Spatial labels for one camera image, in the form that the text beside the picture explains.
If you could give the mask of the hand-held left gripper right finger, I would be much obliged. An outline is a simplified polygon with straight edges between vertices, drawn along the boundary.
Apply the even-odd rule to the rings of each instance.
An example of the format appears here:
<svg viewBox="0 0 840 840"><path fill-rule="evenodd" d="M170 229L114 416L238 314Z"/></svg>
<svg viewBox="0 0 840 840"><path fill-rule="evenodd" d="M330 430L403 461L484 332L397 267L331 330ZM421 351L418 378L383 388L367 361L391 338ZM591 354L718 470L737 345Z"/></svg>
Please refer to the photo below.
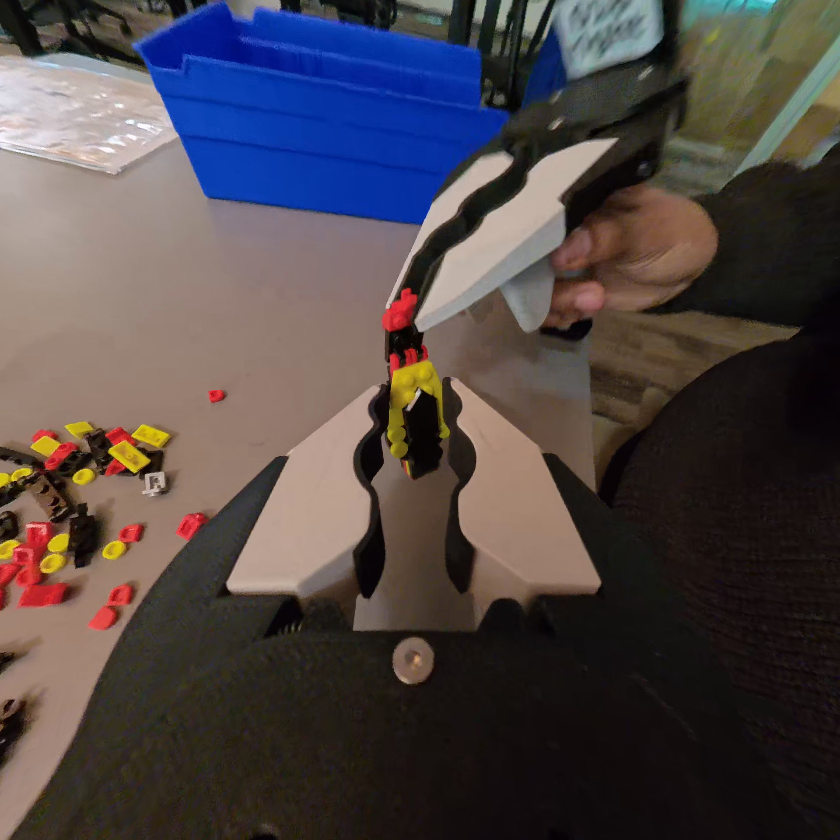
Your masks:
<svg viewBox="0 0 840 840"><path fill-rule="evenodd" d="M445 534L449 579L475 617L541 596L594 595L602 581L540 446L455 378L444 379L448 466L456 477Z"/></svg>

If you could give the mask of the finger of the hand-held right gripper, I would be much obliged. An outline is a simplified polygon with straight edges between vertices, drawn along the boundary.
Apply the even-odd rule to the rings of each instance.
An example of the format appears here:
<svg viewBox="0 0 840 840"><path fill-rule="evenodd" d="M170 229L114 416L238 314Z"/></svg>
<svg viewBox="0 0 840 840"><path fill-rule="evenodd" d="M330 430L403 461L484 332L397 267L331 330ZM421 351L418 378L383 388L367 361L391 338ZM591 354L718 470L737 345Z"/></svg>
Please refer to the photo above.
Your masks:
<svg viewBox="0 0 840 840"><path fill-rule="evenodd" d="M540 328L550 310L554 274L549 256L567 233L564 196L615 143L616 138L585 140L538 161L531 147L509 152L525 155L526 178L513 198L489 214L476 239L488 245L496 270L485 278L507 280L494 291L501 291L526 333ZM414 321L425 332L462 311L416 311Z"/></svg>
<svg viewBox="0 0 840 840"><path fill-rule="evenodd" d="M459 312L504 286L507 280L485 278L496 270L476 236L525 178L525 155L506 151L481 155L455 178L433 201L386 311L396 312L407 292L415 312Z"/></svg>

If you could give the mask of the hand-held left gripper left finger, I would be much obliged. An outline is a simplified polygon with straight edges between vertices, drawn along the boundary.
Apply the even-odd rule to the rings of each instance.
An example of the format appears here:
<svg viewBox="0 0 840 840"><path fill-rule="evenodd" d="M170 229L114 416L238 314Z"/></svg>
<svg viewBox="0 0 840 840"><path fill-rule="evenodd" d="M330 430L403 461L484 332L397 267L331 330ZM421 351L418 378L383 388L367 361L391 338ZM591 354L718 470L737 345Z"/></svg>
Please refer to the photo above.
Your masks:
<svg viewBox="0 0 840 840"><path fill-rule="evenodd" d="M374 478L384 465L388 389L377 385L287 455L227 578L233 595L370 598L385 567Z"/></svg>

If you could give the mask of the black yellow red lego model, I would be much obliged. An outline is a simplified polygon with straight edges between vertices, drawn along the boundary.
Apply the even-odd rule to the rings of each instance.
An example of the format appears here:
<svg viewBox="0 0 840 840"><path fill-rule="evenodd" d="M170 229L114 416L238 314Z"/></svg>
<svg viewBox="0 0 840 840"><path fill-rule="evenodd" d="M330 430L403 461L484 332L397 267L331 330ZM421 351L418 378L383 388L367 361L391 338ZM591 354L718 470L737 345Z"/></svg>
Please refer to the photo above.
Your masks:
<svg viewBox="0 0 840 840"><path fill-rule="evenodd" d="M402 286L381 320L389 373L386 439L412 480L439 468L443 442L449 437L443 383L415 324L417 306L418 295Z"/></svg>

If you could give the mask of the person's right forearm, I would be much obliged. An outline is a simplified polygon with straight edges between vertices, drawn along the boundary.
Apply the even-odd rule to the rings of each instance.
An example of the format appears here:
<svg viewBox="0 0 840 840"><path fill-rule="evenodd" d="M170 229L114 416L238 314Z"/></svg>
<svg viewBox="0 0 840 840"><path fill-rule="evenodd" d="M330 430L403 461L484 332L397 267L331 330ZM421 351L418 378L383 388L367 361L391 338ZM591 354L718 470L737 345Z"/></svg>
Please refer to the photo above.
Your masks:
<svg viewBox="0 0 840 840"><path fill-rule="evenodd" d="M717 252L686 290L648 313L838 331L838 144L814 166L762 164L696 202L717 229Z"/></svg>

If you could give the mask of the pile of loose lego pieces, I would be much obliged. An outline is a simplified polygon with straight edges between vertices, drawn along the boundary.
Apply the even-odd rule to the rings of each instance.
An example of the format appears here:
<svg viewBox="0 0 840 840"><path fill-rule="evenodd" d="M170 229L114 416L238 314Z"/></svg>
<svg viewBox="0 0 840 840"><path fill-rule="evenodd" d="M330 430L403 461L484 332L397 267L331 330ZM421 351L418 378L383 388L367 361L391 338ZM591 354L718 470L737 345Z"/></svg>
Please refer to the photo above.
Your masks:
<svg viewBox="0 0 840 840"><path fill-rule="evenodd" d="M53 770L145 596L172 561L180 508L180 435L138 440L151 463L138 473L87 441L61 441L58 470L2 466L22 485L2 508L17 530L2 536L2 777ZM163 470L170 491L142 494Z"/></svg>

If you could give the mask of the person's right hand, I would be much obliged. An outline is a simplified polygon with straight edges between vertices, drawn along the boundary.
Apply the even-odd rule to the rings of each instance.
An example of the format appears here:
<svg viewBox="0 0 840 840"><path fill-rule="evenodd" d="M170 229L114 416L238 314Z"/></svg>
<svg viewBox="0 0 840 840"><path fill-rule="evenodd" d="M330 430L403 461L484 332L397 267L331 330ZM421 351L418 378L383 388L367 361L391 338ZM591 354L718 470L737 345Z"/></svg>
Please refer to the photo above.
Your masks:
<svg viewBox="0 0 840 840"><path fill-rule="evenodd" d="M649 185L612 194L550 257L555 281L543 327L671 301L709 267L718 231L698 203Z"/></svg>

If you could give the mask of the blue plastic bin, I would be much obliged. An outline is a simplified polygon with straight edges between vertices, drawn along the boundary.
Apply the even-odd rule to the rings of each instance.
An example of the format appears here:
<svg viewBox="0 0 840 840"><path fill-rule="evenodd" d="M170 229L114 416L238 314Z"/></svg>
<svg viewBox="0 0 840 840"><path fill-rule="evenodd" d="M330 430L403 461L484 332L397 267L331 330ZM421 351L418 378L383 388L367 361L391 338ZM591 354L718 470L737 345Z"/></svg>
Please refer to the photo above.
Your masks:
<svg viewBox="0 0 840 840"><path fill-rule="evenodd" d="M508 120L472 48L225 3L134 45L205 196L420 224Z"/></svg>
<svg viewBox="0 0 840 840"><path fill-rule="evenodd" d="M552 95L565 87L565 82L566 72L560 40L554 27L551 27L530 69L521 108L550 100Z"/></svg>

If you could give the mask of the person's black sweater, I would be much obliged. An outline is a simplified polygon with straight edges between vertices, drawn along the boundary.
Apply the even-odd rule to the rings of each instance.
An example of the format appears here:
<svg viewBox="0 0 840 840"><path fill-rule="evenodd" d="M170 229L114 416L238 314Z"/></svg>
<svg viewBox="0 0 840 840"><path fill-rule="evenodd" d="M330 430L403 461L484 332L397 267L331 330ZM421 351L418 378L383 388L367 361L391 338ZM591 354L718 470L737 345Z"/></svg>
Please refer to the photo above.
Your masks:
<svg viewBox="0 0 840 840"><path fill-rule="evenodd" d="M710 639L818 838L838 838L838 386L838 328L737 354L620 447L600 487Z"/></svg>

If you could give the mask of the clear plastic bag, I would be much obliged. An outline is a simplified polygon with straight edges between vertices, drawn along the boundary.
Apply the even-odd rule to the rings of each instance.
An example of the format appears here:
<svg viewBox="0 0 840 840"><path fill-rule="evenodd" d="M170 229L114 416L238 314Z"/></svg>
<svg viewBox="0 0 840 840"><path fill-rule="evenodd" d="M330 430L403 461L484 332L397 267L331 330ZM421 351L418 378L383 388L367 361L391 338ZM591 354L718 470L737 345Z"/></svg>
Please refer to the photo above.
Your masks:
<svg viewBox="0 0 840 840"><path fill-rule="evenodd" d="M1 59L1 149L118 175L174 142L146 81L53 60Z"/></svg>

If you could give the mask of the black metal desk frame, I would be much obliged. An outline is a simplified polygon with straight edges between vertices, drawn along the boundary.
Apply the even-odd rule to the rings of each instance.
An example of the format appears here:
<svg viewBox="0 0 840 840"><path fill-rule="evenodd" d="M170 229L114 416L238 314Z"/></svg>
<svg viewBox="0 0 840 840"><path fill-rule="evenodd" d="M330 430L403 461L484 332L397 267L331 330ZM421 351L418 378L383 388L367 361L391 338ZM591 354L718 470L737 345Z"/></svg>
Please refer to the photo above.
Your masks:
<svg viewBox="0 0 840 840"><path fill-rule="evenodd" d="M543 3L537 27L525 32L529 1L513 1L499 34L497 24L502 1L485 2L476 42L472 41L477 1L455 1L448 21L447 42L454 46L474 46L480 59L482 102L494 109L514 113L520 109L539 50L550 30L554 1Z"/></svg>

